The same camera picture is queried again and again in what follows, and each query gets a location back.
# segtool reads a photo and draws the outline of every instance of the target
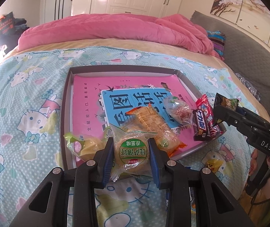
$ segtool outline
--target polka dot fabric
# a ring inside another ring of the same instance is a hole
[[[218,92],[238,98],[254,112],[227,69],[213,69],[184,58],[109,47],[30,52],[0,65],[0,227],[7,227],[43,178],[61,166],[59,116],[70,67],[139,65],[178,69],[214,104]],[[223,162],[216,175],[238,198],[250,163],[250,147],[234,127],[219,139],[181,159],[199,170],[205,161]],[[147,179],[130,178],[96,190],[99,226],[165,226],[166,194]],[[72,226],[73,190],[68,207]]]

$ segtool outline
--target gray headboard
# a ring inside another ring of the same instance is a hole
[[[225,34],[224,62],[248,79],[261,95],[260,103],[270,115],[270,52],[240,30],[195,11],[191,21],[209,31]]]

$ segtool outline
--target pink comforter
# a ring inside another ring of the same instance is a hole
[[[156,18],[134,14],[80,14],[26,30],[18,51],[52,43],[82,39],[135,39],[180,46],[192,52],[220,58],[201,26],[180,14]]]

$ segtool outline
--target beige mattress cover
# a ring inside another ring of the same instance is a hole
[[[28,49],[26,51],[18,52],[17,49],[12,50],[6,58],[22,54],[24,52],[31,51],[50,51],[54,49],[72,49],[72,48],[84,48],[89,46],[108,46],[122,49],[135,49],[145,52],[154,52],[167,55],[173,55],[177,57],[183,57],[192,61],[197,61],[205,66],[210,66],[216,69],[227,68],[233,82],[239,87],[249,102],[256,108],[259,115],[266,120],[270,120],[269,115],[265,108],[255,99],[255,97],[248,91],[248,89],[241,83],[236,77],[233,71],[222,61],[216,57],[194,53],[183,48],[176,46],[158,44],[153,42],[138,41],[138,40],[121,40],[121,39],[85,39],[80,41],[70,41],[58,44],[41,45],[35,48]]]

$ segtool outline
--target silver screw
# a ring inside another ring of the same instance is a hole
[[[58,174],[61,172],[61,169],[60,168],[54,168],[53,171],[52,171],[54,174]]]
[[[204,174],[210,174],[211,173],[211,170],[209,168],[205,167],[205,168],[202,169],[202,172]]]
[[[88,160],[87,162],[86,162],[86,164],[88,165],[88,166],[93,166],[93,165],[95,165],[96,164],[96,162],[94,161],[94,160]]]
[[[174,160],[169,160],[169,161],[167,162],[167,164],[168,164],[168,166],[175,166],[175,165],[176,165],[176,161],[174,161]]]

